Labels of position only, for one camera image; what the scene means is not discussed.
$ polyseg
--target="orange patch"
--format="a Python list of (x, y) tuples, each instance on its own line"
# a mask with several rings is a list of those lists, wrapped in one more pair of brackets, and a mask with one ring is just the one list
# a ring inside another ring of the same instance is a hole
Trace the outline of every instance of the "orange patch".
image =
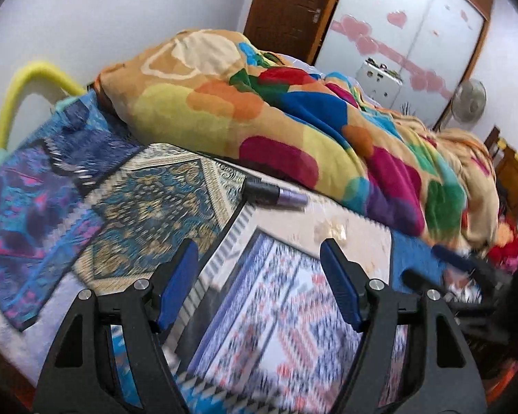
[(369, 158), (374, 152), (372, 135), (364, 127), (345, 125), (341, 128), (341, 134), (359, 157)]
[(193, 110), (204, 110), (235, 120), (253, 120), (261, 113), (265, 102), (254, 93), (239, 92), (224, 81), (213, 80), (190, 93), (186, 104)]

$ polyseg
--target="wooden headboard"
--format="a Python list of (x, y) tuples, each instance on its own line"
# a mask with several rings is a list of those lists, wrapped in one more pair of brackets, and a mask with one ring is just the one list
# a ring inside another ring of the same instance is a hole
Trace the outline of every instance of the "wooden headboard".
[(499, 134), (499, 129), (493, 128), (485, 141), (485, 145), (490, 154), (492, 154), (492, 150), (497, 149), (492, 156), (497, 155), (498, 150), (503, 153), (503, 158), (495, 167), (495, 174), (498, 182), (508, 192), (507, 206), (509, 213), (518, 219), (518, 152), (509, 146)]

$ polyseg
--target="blue gripper pad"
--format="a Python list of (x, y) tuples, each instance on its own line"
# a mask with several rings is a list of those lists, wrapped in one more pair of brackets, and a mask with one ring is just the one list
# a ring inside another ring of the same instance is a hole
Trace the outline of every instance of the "blue gripper pad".
[(198, 275), (198, 259), (198, 245), (189, 241), (169, 283), (161, 293), (161, 311), (157, 318), (161, 330), (166, 330), (177, 319), (178, 312)]
[(344, 270), (344, 266), (359, 265), (347, 261), (339, 246), (331, 238), (324, 240), (320, 245), (320, 264), (344, 321), (351, 325), (356, 332), (363, 331), (365, 319), (362, 319), (359, 310), (359, 295), (348, 273)]

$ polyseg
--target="yellow arch handle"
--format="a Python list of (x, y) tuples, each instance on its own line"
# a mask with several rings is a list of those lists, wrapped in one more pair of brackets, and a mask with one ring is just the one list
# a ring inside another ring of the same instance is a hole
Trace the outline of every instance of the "yellow arch handle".
[(82, 96), (86, 90), (73, 81), (56, 66), (43, 60), (29, 62), (25, 67), (20, 68), (14, 74), (10, 87), (6, 92), (6, 98), (0, 110), (0, 149), (6, 149), (21, 90), (31, 79), (40, 78), (48, 80), (61, 87), (71, 96)]

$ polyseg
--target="black and purple tube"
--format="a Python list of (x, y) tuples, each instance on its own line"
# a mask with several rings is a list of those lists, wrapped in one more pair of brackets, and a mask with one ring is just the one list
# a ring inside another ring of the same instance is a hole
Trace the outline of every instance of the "black and purple tube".
[(295, 191), (267, 184), (260, 180), (243, 181), (242, 197), (249, 203), (301, 208), (309, 203), (309, 196)]

